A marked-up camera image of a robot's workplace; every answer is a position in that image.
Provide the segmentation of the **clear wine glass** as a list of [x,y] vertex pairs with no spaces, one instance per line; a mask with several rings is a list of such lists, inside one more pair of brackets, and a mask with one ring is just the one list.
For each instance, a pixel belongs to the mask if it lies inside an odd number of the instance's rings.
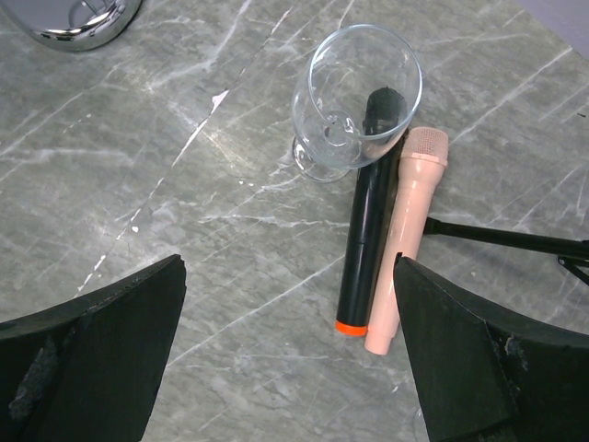
[[396,32],[373,24],[334,31],[294,90],[292,155],[299,171],[327,183],[376,162],[408,128],[422,90],[420,62]]

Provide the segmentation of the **chrome wine glass rack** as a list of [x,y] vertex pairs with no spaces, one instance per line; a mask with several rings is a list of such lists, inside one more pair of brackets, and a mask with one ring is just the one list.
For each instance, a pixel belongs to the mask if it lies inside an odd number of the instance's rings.
[[117,38],[142,0],[2,0],[1,10],[33,40],[62,52],[85,52]]

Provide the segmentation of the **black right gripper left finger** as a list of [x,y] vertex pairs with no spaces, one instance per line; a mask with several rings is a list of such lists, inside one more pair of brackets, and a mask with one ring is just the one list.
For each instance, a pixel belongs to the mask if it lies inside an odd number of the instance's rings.
[[186,276],[173,254],[2,322],[2,440],[141,440],[178,328]]

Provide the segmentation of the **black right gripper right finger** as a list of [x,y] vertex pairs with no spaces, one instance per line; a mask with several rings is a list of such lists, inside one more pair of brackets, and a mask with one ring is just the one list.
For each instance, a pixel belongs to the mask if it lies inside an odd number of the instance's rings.
[[398,255],[395,290],[432,441],[585,441],[588,337]]

